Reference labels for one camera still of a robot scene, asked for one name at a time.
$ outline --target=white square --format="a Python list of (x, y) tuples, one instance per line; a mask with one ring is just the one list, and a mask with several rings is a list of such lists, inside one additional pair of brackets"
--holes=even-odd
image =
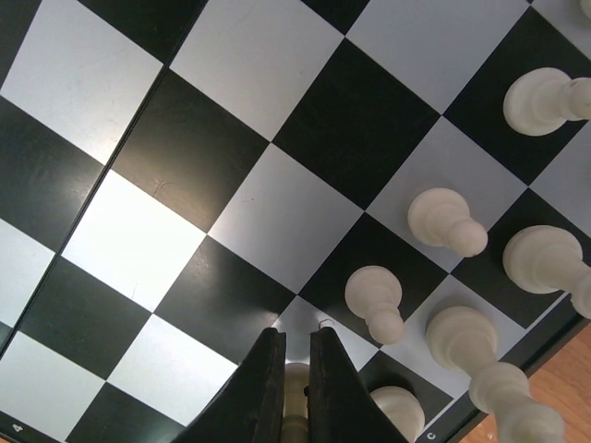
[(153, 311), (205, 233), (110, 171), (64, 257)]
[(106, 163), (161, 63), (75, 0), (43, 0), (0, 94)]
[(65, 441), (104, 380), (17, 332), (0, 360), (0, 410)]
[(373, 344), (299, 296), (292, 300), (272, 326), (287, 334), (287, 363), (310, 364), (310, 334), (321, 327), (331, 327), (336, 331), (357, 371), (378, 351)]
[(361, 213), (271, 144), (209, 235), (299, 293)]
[(534, 9), (591, 58), (591, 18), (583, 13), (581, 0), (536, 0)]
[(54, 253), (0, 219), (0, 321), (15, 323)]
[(342, 39), (299, 0), (210, 0), (171, 68), (272, 140)]
[(471, 216), (487, 230), (526, 188), (458, 128), (443, 117), (438, 120), (369, 205), (368, 213), (448, 272), (462, 257), (451, 249), (420, 243), (406, 218), (413, 199), (432, 187), (459, 192)]
[(496, 352), (498, 358), (502, 358), (525, 335), (524, 328), (449, 275), (405, 321), (403, 338), (381, 349), (397, 362), (457, 399), (467, 391), (470, 377), (441, 367), (431, 356), (425, 340), (428, 322), (443, 309), (453, 306), (471, 307), (492, 321), (499, 335), (499, 347)]
[(371, 0), (347, 38), (442, 114), (526, 9), (515, 0)]
[(591, 236), (589, 140), (591, 125), (587, 124), (542, 171), (531, 188), (581, 231)]
[(151, 316), (108, 382), (188, 425), (236, 368), (186, 333)]

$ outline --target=wooden surface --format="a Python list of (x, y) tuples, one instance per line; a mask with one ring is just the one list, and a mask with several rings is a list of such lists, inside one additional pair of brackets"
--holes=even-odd
[[(591, 442), (591, 327), (584, 328), (530, 378), (532, 396), (566, 423), (566, 442)], [(494, 443), (494, 418), (487, 417), (461, 443)]]

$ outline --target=chessboard square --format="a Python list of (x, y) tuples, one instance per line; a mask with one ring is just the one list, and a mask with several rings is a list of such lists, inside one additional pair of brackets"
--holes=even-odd
[(272, 140), (342, 38), (301, 2), (211, 0), (171, 68)]
[(385, 386), (397, 386), (411, 392), (423, 408), (426, 423), (452, 401), (444, 391), (382, 351), (369, 360), (359, 371), (359, 376), (369, 392)]
[(152, 316), (108, 381), (188, 425), (235, 369), (234, 363)]
[(108, 378), (149, 317), (143, 307), (61, 257), (20, 330)]
[(364, 266), (382, 266), (403, 287), (400, 314), (408, 318), (441, 283), (447, 273), (402, 238), (364, 214), (320, 269), (300, 296), (371, 343), (364, 319), (347, 307), (344, 287), (351, 274)]
[(239, 364), (294, 294), (206, 237), (155, 314)]
[(207, 0), (79, 0), (92, 12), (166, 63)]
[(583, 54), (591, 58), (589, 17), (581, 9), (581, 0), (536, 0), (534, 8)]
[(54, 253), (0, 219), (0, 321), (15, 326)]
[(452, 275), (507, 317), (529, 327), (562, 292), (533, 294), (521, 290), (502, 266), (502, 253), (511, 238), (522, 229), (546, 224), (571, 232), (583, 250), (591, 250), (591, 239), (530, 189), (515, 201), (488, 231), (488, 248), (480, 255), (465, 258)]
[(268, 144), (166, 70), (114, 169), (207, 232)]
[(210, 236), (298, 293), (361, 212), (271, 144)]
[(532, 189), (591, 236), (591, 125), (585, 125), (538, 176)]
[(103, 383), (17, 332), (0, 360), (0, 410), (64, 441)]
[(161, 64), (75, 0), (44, 0), (0, 90), (106, 163)]
[(105, 383), (70, 433), (68, 443), (168, 443), (184, 427)]
[(345, 40), (274, 143), (364, 209), (437, 118)]
[(0, 349), (4, 347), (11, 333), (12, 328), (0, 321)]
[(487, 230), (526, 186), (445, 118), (431, 128), (368, 208), (368, 213), (451, 272), (462, 258), (447, 247), (427, 246), (408, 227), (408, 208), (433, 187), (460, 193), (471, 216)]
[(459, 398), (468, 389), (470, 377), (441, 367), (433, 360), (425, 339), (430, 320), (443, 309), (453, 306), (471, 307), (492, 321), (499, 336), (498, 358), (503, 357), (525, 335), (524, 328), (450, 275), (405, 321), (403, 338), (395, 344), (383, 346), (381, 350), (450, 396)]
[(588, 77), (591, 60), (530, 7), (445, 112), (527, 185), (585, 123), (567, 122), (544, 137), (519, 134), (507, 124), (502, 112), (507, 90), (520, 76), (541, 67), (558, 68), (573, 78)]
[(526, 9), (514, 0), (372, 0), (347, 38), (443, 113)]
[(53, 251), (102, 166), (0, 97), (0, 218)]
[(359, 14), (363, 12), (369, 2), (369, 0), (302, 1), (343, 34), (346, 34), (351, 29)]
[(205, 234), (109, 172), (64, 257), (153, 311)]
[(10, 18), (2, 21), (2, 52), (0, 52), (0, 87), (12, 66), (18, 48), (27, 34), (30, 23), (41, 0), (20, 0), (2, 2), (0, 17)]
[(336, 331), (357, 371), (378, 351), (376, 346), (299, 296), (294, 298), (272, 326), (287, 335), (285, 352), (287, 363), (309, 365), (310, 334), (324, 327), (330, 327)]

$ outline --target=white chess piece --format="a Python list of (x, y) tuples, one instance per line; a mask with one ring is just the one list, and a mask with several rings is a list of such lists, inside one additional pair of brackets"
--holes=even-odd
[(366, 320), (369, 334), (382, 344), (395, 343), (404, 334), (404, 322), (398, 310), (402, 296), (398, 279), (381, 266), (356, 270), (344, 288), (349, 309)]
[(425, 413), (416, 397), (396, 386), (376, 389), (370, 395), (403, 437), (415, 443), (425, 427)]
[(470, 399), (495, 415), (500, 443), (564, 443), (561, 416), (532, 399), (521, 369), (497, 361), (497, 332), (488, 318), (469, 307), (444, 309), (429, 322), (427, 343), (437, 363), (472, 378)]
[(591, 78), (571, 79), (553, 67), (535, 69), (511, 85), (503, 112), (509, 126), (527, 136), (545, 136), (567, 120), (589, 120)]
[(470, 218), (467, 202), (451, 189), (436, 187), (416, 197), (408, 209), (408, 225), (421, 243), (448, 246), (463, 257), (487, 247), (487, 230)]
[(303, 363), (285, 365), (285, 397), (281, 442), (308, 441), (308, 385), (310, 368)]
[(554, 226), (525, 228), (505, 246), (502, 263), (524, 291), (568, 291), (577, 312), (591, 318), (591, 269), (583, 262), (581, 244), (568, 231)]
[(591, 0), (581, 0), (581, 9), (586, 16), (591, 18)]

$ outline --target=chess piece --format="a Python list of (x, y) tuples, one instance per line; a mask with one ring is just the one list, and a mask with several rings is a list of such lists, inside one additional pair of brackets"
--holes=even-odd
[(511, 85), (503, 112), (509, 126), (527, 136), (545, 136), (567, 120), (589, 120), (591, 78), (571, 79), (553, 67), (535, 69)]
[(564, 443), (561, 416), (532, 399), (521, 369), (497, 361), (497, 332), (485, 316), (469, 307), (444, 309), (429, 322), (427, 343), (437, 363), (472, 378), (470, 399), (494, 414), (500, 443)]
[(487, 247), (487, 230), (470, 218), (465, 199), (451, 189), (436, 187), (416, 197), (408, 209), (408, 225), (421, 243), (448, 246), (463, 257)]
[(281, 442), (308, 441), (308, 386), (310, 368), (303, 363), (285, 365), (285, 398)]
[(505, 246), (502, 263), (524, 291), (568, 291), (576, 311), (591, 318), (591, 269), (583, 262), (581, 244), (568, 231), (554, 226), (525, 228)]
[(581, 0), (581, 9), (586, 16), (591, 18), (591, 0)]
[(385, 386), (371, 392), (371, 398), (403, 437), (415, 443), (425, 427), (425, 413), (416, 397), (406, 389)]
[(380, 266), (365, 266), (356, 270), (344, 288), (344, 300), (349, 309), (366, 320), (375, 341), (391, 344), (404, 334), (404, 323), (398, 305), (403, 288), (398, 279)]

